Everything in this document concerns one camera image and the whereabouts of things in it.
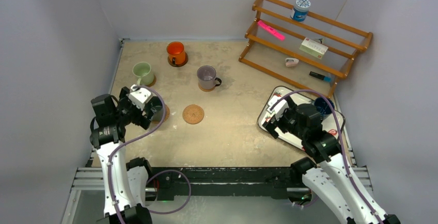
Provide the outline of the light green mug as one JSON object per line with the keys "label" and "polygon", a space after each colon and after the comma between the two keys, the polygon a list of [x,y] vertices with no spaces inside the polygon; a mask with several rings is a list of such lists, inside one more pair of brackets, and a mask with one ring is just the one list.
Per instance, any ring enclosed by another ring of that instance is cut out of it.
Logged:
{"label": "light green mug", "polygon": [[152,76],[155,75],[151,68],[151,65],[147,62],[137,63],[133,67],[132,72],[137,77],[137,81],[136,81],[137,85],[144,85],[142,82],[144,77],[147,77],[148,75],[152,75]]}

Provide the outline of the dark blue mug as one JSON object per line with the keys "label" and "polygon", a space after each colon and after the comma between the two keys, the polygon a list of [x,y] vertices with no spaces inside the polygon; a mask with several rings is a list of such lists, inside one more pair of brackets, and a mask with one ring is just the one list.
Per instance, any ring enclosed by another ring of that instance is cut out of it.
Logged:
{"label": "dark blue mug", "polygon": [[335,105],[332,100],[328,99],[328,102],[323,98],[319,97],[316,98],[314,101],[314,106],[316,107],[317,111],[321,115],[321,120],[324,120],[329,115],[333,113],[333,110],[335,109]]}

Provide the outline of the dark brown wooden coaster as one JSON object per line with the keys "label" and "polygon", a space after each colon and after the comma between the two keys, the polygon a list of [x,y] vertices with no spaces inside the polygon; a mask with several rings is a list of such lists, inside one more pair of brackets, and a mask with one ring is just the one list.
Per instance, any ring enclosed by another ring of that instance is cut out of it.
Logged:
{"label": "dark brown wooden coaster", "polygon": [[167,57],[167,61],[168,63],[172,66],[172,67],[182,67],[184,65],[187,64],[188,62],[188,57],[185,58],[185,60],[182,63],[176,63],[173,59],[171,59],[170,57]]}

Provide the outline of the orange mug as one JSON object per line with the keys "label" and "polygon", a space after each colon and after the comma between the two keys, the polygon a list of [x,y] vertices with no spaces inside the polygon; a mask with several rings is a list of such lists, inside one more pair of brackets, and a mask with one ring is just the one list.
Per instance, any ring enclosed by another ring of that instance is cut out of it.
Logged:
{"label": "orange mug", "polygon": [[174,41],[171,42],[166,48],[168,57],[173,59],[176,63],[182,63],[187,54],[184,50],[184,45],[181,42]]}

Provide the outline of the pink purple mug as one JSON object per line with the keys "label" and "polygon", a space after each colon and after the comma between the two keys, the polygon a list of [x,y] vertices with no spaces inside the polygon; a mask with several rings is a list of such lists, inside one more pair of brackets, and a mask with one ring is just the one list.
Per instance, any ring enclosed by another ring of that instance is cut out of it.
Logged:
{"label": "pink purple mug", "polygon": [[216,70],[209,65],[201,66],[197,70],[198,84],[205,89],[218,87],[222,84],[222,80],[217,77]]}

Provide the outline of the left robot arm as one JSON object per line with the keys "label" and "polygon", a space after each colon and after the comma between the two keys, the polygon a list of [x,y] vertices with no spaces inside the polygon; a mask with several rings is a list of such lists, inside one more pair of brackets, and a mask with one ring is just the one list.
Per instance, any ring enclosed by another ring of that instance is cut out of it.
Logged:
{"label": "left robot arm", "polygon": [[91,100],[95,116],[90,123],[90,142],[103,173],[105,202],[97,223],[152,223],[145,187],[154,180],[149,162],[141,157],[126,162],[126,127],[148,130],[155,116],[166,116],[163,98],[144,85],[123,87],[119,97],[103,94]]}

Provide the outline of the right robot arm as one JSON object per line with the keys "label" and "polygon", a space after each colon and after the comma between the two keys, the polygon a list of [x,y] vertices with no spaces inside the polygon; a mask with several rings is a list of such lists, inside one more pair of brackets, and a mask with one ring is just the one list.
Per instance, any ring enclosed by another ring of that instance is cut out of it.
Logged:
{"label": "right robot arm", "polygon": [[274,95],[265,109],[263,128],[273,137],[297,138],[307,157],[292,163],[290,180],[307,186],[341,223],[400,223],[366,190],[342,153],[338,138],[323,128],[320,113],[309,103]]}

